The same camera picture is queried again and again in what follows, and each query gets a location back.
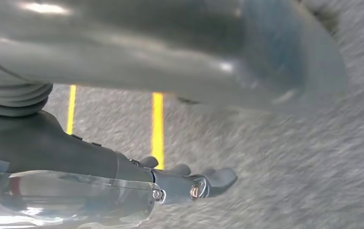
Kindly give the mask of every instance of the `yellow road line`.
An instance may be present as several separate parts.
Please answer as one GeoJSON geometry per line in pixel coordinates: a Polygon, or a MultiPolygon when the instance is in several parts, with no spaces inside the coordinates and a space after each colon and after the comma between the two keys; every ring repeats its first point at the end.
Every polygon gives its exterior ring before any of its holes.
{"type": "Polygon", "coordinates": [[[163,95],[152,94],[151,155],[158,160],[157,169],[164,169],[164,107],[163,95]]]}
{"type": "Polygon", "coordinates": [[[75,92],[76,92],[75,85],[71,85],[70,96],[69,96],[69,109],[67,115],[67,133],[69,135],[72,134],[72,125],[74,123],[75,92]]]}

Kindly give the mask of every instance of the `hex bolt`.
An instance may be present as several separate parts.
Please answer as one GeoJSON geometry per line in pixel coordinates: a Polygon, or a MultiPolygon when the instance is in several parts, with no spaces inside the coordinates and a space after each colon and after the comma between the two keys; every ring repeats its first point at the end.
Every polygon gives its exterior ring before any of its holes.
{"type": "Polygon", "coordinates": [[[156,200],[156,201],[159,201],[159,200],[161,200],[162,199],[162,196],[163,196],[163,194],[162,194],[162,191],[161,190],[153,190],[152,191],[152,197],[156,200]]]}

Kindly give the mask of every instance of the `gray pavement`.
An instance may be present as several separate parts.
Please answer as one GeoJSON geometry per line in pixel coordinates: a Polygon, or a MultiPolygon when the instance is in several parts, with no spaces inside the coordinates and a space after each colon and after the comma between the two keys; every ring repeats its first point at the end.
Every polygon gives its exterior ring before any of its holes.
{"type": "MultiPolygon", "coordinates": [[[[160,207],[143,229],[364,229],[364,0],[310,0],[339,12],[347,96],[313,117],[187,106],[165,98],[165,165],[234,167],[222,197],[160,207]]],[[[68,87],[47,110],[65,125],[68,87]]],[[[74,133],[139,158],[150,152],[147,93],[78,88],[74,133]]]]}

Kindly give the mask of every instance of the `chrome surface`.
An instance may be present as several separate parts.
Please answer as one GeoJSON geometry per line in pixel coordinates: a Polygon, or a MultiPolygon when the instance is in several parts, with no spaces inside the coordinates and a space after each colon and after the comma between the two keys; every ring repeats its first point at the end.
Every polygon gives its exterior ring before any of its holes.
{"type": "Polygon", "coordinates": [[[346,83],[334,41],[294,0],[0,0],[0,67],[291,114],[346,83]]]}

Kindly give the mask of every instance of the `bolt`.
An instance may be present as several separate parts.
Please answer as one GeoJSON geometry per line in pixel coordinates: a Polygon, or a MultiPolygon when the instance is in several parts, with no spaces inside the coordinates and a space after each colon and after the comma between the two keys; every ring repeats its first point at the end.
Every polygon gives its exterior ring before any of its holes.
{"type": "Polygon", "coordinates": [[[135,165],[136,167],[139,167],[140,166],[140,163],[136,160],[133,160],[133,159],[130,159],[130,162],[135,165]]]}
{"type": "Polygon", "coordinates": [[[199,186],[193,185],[192,188],[191,188],[191,191],[190,191],[191,198],[193,200],[199,198],[199,192],[200,192],[199,186]]]}
{"type": "Polygon", "coordinates": [[[160,199],[162,198],[162,192],[161,192],[161,190],[153,190],[153,191],[152,191],[152,197],[153,197],[156,201],[160,200],[160,199]]]}

